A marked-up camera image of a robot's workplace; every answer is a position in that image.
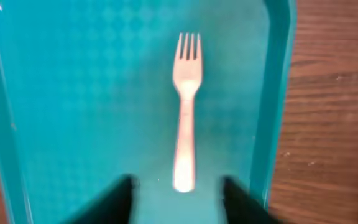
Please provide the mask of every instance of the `dark object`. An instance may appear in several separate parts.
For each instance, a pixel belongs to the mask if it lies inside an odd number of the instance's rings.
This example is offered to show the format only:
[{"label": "dark object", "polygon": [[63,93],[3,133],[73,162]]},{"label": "dark object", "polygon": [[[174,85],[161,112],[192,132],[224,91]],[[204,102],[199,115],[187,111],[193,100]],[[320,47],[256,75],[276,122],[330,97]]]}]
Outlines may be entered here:
[{"label": "dark object", "polygon": [[[70,223],[114,223],[130,221],[134,203],[135,178],[125,176],[116,187],[107,192],[100,201],[78,215]],[[255,200],[232,178],[223,178],[223,206],[228,224],[278,224]]]}]

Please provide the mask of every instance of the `fork tine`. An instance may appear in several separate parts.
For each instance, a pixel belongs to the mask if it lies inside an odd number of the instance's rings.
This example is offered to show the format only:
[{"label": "fork tine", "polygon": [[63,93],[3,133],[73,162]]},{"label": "fork tine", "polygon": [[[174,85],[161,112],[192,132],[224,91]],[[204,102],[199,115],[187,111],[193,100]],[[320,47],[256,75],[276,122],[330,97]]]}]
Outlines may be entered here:
[{"label": "fork tine", "polygon": [[178,40],[178,45],[177,45],[177,52],[175,54],[175,60],[180,59],[180,52],[181,52],[181,36],[182,34],[179,34],[179,40]]},{"label": "fork tine", "polygon": [[195,59],[194,55],[195,55],[195,52],[194,52],[194,34],[191,34],[189,60]]},{"label": "fork tine", "polygon": [[186,33],[185,36],[185,46],[183,46],[183,56],[182,59],[187,60],[187,40],[189,39],[189,33]]},{"label": "fork tine", "polygon": [[202,55],[201,55],[201,36],[200,34],[197,34],[197,55],[196,55],[196,59],[202,59]]}]

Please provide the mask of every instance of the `tray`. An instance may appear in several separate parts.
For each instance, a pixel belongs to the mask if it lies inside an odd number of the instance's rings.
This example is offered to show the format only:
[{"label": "tray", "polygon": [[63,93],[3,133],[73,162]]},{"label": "tray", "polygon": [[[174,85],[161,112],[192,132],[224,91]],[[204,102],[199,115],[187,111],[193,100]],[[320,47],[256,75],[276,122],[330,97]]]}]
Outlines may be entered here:
[{"label": "tray", "polygon": [[[219,178],[267,208],[294,0],[0,1],[0,178],[11,223],[59,223],[122,174],[136,223],[221,223]],[[172,189],[180,32],[200,32],[196,190]]]}]

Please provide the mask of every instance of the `fork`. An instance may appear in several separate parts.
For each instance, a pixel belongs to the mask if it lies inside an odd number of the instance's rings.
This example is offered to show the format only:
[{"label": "fork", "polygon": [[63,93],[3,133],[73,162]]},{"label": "fork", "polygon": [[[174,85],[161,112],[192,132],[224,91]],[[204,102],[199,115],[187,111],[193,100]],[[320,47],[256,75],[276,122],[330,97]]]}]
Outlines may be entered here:
[{"label": "fork", "polygon": [[201,37],[191,34],[190,52],[188,36],[182,49],[182,33],[179,35],[173,64],[173,84],[180,96],[180,113],[175,160],[173,162],[173,188],[179,192],[190,192],[195,188],[195,146],[194,146],[194,99],[202,80]]}]

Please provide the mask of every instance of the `table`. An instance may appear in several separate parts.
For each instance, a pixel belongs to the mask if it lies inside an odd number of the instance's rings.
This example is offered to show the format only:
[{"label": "table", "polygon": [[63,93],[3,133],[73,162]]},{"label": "table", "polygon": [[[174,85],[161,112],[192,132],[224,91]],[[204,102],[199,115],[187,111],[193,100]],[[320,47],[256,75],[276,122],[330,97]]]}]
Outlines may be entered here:
[{"label": "table", "polygon": [[292,223],[358,223],[358,0],[298,1],[270,207]]}]

